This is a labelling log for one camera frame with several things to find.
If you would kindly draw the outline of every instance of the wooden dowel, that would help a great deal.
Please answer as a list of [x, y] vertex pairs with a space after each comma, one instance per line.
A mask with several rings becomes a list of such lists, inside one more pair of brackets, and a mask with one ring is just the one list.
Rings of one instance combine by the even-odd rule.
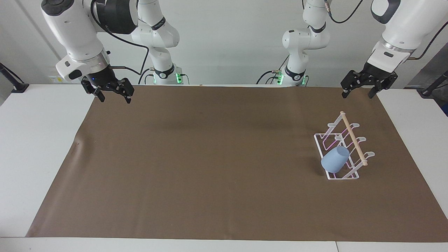
[[347, 130], [349, 131], [350, 137], [352, 138], [353, 144], [355, 145], [355, 149], [358, 152], [359, 158], [361, 159], [362, 165], [363, 166], [367, 166], [367, 160], [364, 157], [364, 153], [361, 150], [361, 146], [359, 146], [358, 141], [356, 140], [356, 136], [353, 133], [352, 127], [350, 127], [350, 123], [347, 119], [347, 117], [345, 116], [345, 112], [341, 111], [340, 114], [342, 115], [342, 120], [345, 123], [345, 127], [347, 128]]

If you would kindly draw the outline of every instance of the white rack frame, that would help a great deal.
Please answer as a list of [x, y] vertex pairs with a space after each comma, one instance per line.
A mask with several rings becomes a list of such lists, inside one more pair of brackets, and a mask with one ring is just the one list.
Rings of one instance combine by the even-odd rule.
[[[340, 121], [344, 121], [345, 130], [342, 131], [341, 133], [333, 133], [334, 129], [340, 123]], [[316, 141], [316, 145], [317, 145], [317, 148], [319, 150], [319, 154], [320, 154], [320, 158], [321, 159], [324, 156], [323, 150], [324, 151], [329, 151], [333, 146], [334, 147], [336, 147], [336, 146], [344, 146], [345, 148], [347, 148], [350, 151], [349, 160], [346, 162], [346, 165], [347, 165], [347, 167], [349, 169], [349, 172], [346, 175], [344, 175], [343, 177], [338, 178], [336, 176], [336, 174], [329, 173], [329, 172], [325, 171], [325, 173], [327, 174], [327, 178], [329, 180], [358, 179], [359, 178], [359, 174], [358, 174], [359, 168], [361, 168], [362, 166], [368, 166], [367, 159], [372, 157], [372, 156], [375, 156], [374, 152], [366, 152], [366, 153], [362, 152], [361, 147], [359, 146], [359, 144], [361, 142], [365, 142], [367, 139], [365, 137], [356, 137], [355, 134], [353, 133], [353, 129], [354, 128], [358, 128], [359, 126], [360, 125], [358, 123], [350, 124], [348, 119], [347, 119], [347, 117], [346, 117], [346, 115], [345, 115], [345, 112], [341, 111], [339, 117], [333, 123], [329, 123], [328, 124], [327, 132], [314, 134], [314, 139]], [[345, 140], [346, 140], [347, 136], [349, 136], [349, 135], [350, 135], [351, 142], [349, 142], [347, 144], [345, 142]], [[329, 136], [334, 136], [334, 141], [326, 147], [325, 143], [326, 143], [326, 140], [329, 138]], [[358, 154], [359, 159], [357, 159], [356, 161], [353, 161], [352, 153], [355, 150], [356, 150], [356, 152]]]

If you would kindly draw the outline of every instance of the blue cup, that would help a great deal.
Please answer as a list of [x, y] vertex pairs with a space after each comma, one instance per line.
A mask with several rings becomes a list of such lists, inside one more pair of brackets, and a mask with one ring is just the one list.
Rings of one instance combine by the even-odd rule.
[[322, 167], [330, 173], [338, 173], [349, 159], [350, 152], [344, 146], [330, 150], [321, 160]]

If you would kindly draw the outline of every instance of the light blue mug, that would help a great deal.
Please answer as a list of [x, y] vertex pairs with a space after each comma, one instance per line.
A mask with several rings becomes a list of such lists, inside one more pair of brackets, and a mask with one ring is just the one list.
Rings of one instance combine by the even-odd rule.
[[344, 146], [330, 150], [321, 160], [322, 167], [330, 173], [338, 173], [349, 159], [350, 152]]

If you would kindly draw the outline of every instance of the white table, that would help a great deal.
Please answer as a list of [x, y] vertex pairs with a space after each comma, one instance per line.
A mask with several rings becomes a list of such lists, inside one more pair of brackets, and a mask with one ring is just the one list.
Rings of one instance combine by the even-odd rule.
[[[379, 97], [448, 216], [448, 118], [412, 90]], [[23, 238], [93, 96], [79, 85], [31, 85], [0, 106], [0, 251], [448, 251], [448, 243]]]

